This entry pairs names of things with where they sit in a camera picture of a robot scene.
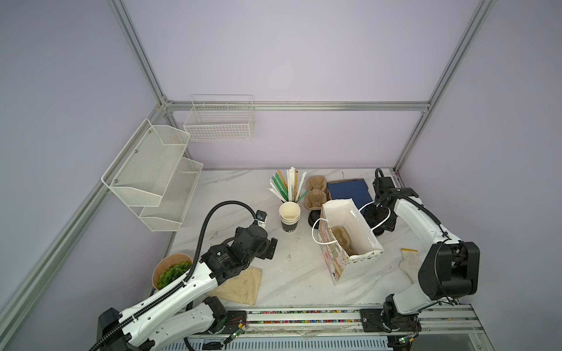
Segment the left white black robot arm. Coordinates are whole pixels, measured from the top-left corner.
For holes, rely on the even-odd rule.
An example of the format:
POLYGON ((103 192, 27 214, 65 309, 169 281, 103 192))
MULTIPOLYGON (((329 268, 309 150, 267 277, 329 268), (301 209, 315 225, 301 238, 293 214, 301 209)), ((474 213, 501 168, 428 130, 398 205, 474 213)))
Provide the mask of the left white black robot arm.
POLYGON ((223 201, 206 215, 194 261, 186 273, 146 300, 121 312, 109 308, 98 317, 93 350, 159 350, 190 334, 223 329, 228 313, 216 297, 204 299, 190 311, 181 309, 240 275, 254 259, 271 260, 277 246, 276 238, 269 238, 266 232, 266 212, 251 211, 249 227, 238 227, 234 236, 202 253, 212 215, 230 204, 223 201))

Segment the white paper gift bag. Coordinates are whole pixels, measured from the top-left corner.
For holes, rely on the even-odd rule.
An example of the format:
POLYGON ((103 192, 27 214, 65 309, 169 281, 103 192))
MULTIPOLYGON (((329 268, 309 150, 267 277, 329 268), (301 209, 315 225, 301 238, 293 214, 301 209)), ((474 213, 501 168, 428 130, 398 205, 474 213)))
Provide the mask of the white paper gift bag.
POLYGON ((370 273, 384 253, 383 245, 351 199, 324 203, 311 236, 321 249, 334 285, 370 273))

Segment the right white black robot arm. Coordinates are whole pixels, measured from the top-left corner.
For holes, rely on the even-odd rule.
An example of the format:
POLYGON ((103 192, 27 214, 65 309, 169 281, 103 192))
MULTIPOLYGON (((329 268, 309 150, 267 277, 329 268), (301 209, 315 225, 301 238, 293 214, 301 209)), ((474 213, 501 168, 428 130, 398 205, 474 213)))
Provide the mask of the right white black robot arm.
POLYGON ((402 219, 424 244, 427 254, 414 271, 416 281, 406 290, 386 297, 380 310, 362 310, 364 327, 392 333, 421 329, 421 310, 439 303, 453 304, 474 295, 478 288, 480 250, 450 233, 439 218, 409 187, 395 187, 382 169, 375 171, 375 198, 359 210, 374 235, 395 230, 402 219))

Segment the single brown pulp cup carrier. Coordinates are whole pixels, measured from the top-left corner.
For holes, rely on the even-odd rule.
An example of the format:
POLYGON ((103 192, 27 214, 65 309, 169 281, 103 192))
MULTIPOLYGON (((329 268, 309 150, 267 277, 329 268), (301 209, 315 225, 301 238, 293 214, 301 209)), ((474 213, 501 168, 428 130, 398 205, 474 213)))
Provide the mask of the single brown pulp cup carrier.
POLYGON ((357 251, 353 248, 353 245, 351 243, 351 237, 344 227, 336 226, 332 227, 331 230, 333 236, 336 238, 336 240, 345 250, 348 256, 358 255, 357 251))

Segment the black plastic cup lid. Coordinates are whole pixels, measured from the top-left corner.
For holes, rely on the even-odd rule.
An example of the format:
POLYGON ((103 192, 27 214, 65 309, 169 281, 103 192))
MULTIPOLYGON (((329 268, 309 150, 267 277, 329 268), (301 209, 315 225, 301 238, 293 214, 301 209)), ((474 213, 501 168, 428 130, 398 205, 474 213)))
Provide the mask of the black plastic cup lid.
POLYGON ((313 228, 314 230, 318 229, 320 217, 321 217, 321 210, 314 210, 309 213, 307 221, 310 227, 313 228))

